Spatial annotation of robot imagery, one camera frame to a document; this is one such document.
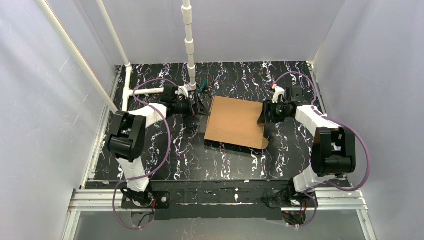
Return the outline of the brown cardboard box sheet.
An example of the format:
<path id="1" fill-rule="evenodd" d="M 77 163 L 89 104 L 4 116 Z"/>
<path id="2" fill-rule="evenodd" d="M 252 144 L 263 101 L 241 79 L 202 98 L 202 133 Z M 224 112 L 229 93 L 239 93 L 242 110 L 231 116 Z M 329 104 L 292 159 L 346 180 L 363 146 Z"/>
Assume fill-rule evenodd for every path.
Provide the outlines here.
<path id="1" fill-rule="evenodd" d="M 214 96 L 204 139 L 241 147 L 264 150 L 269 141 L 265 125 L 257 123 L 263 105 L 260 102 Z"/>

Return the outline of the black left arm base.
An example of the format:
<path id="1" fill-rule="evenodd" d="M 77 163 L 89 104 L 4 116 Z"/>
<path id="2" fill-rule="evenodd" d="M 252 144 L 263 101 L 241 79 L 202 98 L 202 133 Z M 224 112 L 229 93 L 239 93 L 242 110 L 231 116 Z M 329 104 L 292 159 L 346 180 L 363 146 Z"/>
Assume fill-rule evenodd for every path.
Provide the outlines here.
<path id="1" fill-rule="evenodd" d="M 168 209 L 170 207 L 170 193 L 168 191 L 153 191 L 148 188 L 145 192 L 136 192 L 124 187 L 122 209 Z"/>

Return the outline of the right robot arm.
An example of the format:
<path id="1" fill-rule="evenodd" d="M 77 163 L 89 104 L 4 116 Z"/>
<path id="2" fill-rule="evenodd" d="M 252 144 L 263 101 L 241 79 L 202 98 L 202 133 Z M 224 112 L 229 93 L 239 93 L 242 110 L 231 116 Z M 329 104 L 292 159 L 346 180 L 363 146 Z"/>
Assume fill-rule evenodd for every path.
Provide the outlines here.
<path id="1" fill-rule="evenodd" d="M 310 193 L 318 185 L 352 173 L 356 169 L 354 133 L 327 120 L 312 103 L 308 102 L 300 86 L 282 88 L 275 83 L 271 100 L 265 100 L 257 122 L 283 123 L 292 118 L 301 123 L 313 136 L 310 164 L 293 177 L 291 190 Z"/>

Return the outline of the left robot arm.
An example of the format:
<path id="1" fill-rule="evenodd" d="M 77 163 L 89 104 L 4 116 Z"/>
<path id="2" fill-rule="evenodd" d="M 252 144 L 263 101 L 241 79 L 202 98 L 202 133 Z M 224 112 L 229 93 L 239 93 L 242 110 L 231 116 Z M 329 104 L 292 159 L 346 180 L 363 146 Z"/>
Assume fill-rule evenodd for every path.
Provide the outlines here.
<path id="1" fill-rule="evenodd" d="M 198 123 L 199 116 L 209 116 L 210 111 L 196 92 L 167 84 L 159 103 L 130 112 L 117 111 L 113 115 L 106 147 L 122 167 L 130 191 L 142 193 L 149 185 L 149 175 L 141 159 L 147 128 L 165 123 L 174 115 L 181 115 L 186 123 Z"/>

